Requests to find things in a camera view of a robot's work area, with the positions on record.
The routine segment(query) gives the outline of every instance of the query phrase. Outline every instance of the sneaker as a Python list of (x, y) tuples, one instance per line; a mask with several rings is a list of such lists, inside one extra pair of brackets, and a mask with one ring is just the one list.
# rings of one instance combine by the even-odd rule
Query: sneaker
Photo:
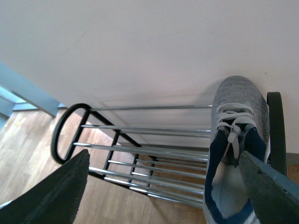
[(269, 112), (248, 79), (233, 76), (219, 86), (212, 107), (212, 132), (206, 174), (204, 214), (209, 224), (259, 223), (239, 170), (239, 156), (249, 151), (266, 162)]

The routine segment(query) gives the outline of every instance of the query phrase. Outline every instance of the shoelace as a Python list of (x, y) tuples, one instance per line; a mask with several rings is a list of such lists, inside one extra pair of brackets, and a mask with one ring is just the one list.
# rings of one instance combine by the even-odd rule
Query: shoelace
[[(253, 127), (256, 127), (256, 123), (253, 120), (253, 109), (246, 105), (240, 103), (226, 103), (217, 108), (218, 113), (218, 125), (225, 126), (230, 128), (230, 133), (228, 136), (228, 145), (226, 147), (224, 157), (228, 151), (230, 144), (232, 144), (234, 151), (234, 158), (237, 160), (240, 156), (240, 148), (238, 136), (242, 133), (242, 130), (237, 124), (251, 124)], [(233, 123), (230, 125), (225, 120), (233, 120)]]

